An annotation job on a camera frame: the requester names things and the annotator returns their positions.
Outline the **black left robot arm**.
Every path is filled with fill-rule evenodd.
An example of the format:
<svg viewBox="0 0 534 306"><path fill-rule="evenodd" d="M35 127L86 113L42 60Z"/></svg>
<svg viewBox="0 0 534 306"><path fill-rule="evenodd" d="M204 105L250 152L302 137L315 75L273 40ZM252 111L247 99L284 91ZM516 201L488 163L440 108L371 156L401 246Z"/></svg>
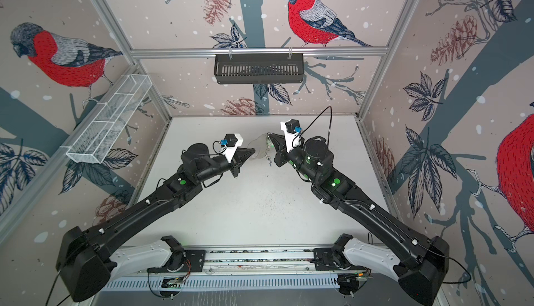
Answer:
<svg viewBox="0 0 534 306"><path fill-rule="evenodd" d="M87 230L75 226L62 239L56 269L70 297L82 302L96 295L119 267L111 259L125 242L161 217L185 206L203 190L203 183L229 171L234 177L253 156L253 148L233 146L221 155L195 143L182 152L182 165L152 194L121 214Z"/></svg>

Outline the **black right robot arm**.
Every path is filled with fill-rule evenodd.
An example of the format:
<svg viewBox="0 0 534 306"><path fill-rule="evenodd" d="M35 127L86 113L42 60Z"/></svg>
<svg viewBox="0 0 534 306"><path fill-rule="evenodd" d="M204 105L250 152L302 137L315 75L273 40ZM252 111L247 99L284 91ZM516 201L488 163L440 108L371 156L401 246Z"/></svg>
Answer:
<svg viewBox="0 0 534 306"><path fill-rule="evenodd" d="M334 154L320 136L296 146L289 135L268 135L278 167L290 164L311 182L311 192L323 203L346 214L385 244L384 250L348 241L339 257L350 264L380 271L400 285L420 305L433 305L449 271L450 246L441 237L428 238L377 205L334 166Z"/></svg>

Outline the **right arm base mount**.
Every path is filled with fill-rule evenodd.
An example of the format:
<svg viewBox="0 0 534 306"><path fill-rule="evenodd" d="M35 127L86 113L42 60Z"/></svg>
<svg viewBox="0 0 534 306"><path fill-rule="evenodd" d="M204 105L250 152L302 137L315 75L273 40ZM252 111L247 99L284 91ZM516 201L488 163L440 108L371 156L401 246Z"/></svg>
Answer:
<svg viewBox="0 0 534 306"><path fill-rule="evenodd" d="M351 264L343 254L345 246L351 240L352 235L342 234L330 248L315 248L310 263L316 271L368 271L366 267Z"/></svg>

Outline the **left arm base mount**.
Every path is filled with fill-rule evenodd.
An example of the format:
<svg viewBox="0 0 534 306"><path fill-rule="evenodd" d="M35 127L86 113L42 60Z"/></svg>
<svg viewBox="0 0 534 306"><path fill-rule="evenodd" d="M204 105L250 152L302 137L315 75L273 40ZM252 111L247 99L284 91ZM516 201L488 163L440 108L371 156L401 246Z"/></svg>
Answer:
<svg viewBox="0 0 534 306"><path fill-rule="evenodd" d="M201 273L206 258L206 250L186 249L173 236L161 238L170 254L160 265L147 267L148 273Z"/></svg>

